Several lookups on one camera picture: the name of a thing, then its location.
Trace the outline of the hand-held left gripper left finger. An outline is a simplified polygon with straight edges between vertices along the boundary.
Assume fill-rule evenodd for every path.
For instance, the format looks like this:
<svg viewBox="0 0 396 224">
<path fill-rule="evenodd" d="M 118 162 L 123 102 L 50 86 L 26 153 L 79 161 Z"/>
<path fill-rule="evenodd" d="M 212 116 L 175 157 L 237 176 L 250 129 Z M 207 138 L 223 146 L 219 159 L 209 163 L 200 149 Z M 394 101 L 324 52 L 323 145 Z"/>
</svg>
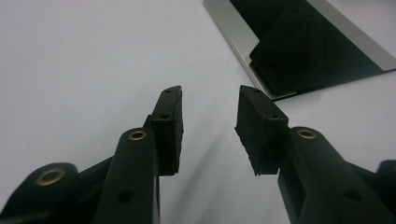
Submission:
<svg viewBox="0 0 396 224">
<path fill-rule="evenodd" d="M 178 172 L 182 135 L 182 89 L 174 86 L 141 128 L 121 135 L 92 224 L 161 224 L 160 178 Z"/>
</svg>

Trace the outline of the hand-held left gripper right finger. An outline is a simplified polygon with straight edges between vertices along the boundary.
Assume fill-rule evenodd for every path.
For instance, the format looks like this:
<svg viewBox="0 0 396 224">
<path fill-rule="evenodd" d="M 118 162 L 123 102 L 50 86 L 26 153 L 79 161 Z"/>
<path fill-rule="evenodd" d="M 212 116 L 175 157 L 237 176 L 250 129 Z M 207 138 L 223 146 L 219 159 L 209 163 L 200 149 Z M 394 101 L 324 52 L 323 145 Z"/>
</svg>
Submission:
<svg viewBox="0 0 396 224">
<path fill-rule="evenodd" d="M 291 224 L 396 224 L 396 160 L 370 172 L 318 131 L 288 126 L 262 91 L 239 89 L 236 133 L 255 175 L 277 175 Z"/>
</svg>

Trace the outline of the silver-edged black panel with stand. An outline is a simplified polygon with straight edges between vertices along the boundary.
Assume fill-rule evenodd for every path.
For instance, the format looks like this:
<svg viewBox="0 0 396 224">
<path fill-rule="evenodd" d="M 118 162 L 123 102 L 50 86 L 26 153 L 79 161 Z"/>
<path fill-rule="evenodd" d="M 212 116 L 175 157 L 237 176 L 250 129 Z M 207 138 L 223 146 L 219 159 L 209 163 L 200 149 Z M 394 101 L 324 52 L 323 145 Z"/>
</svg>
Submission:
<svg viewBox="0 0 396 224">
<path fill-rule="evenodd" d="M 396 0 L 204 0 L 270 98 L 396 70 Z"/>
</svg>

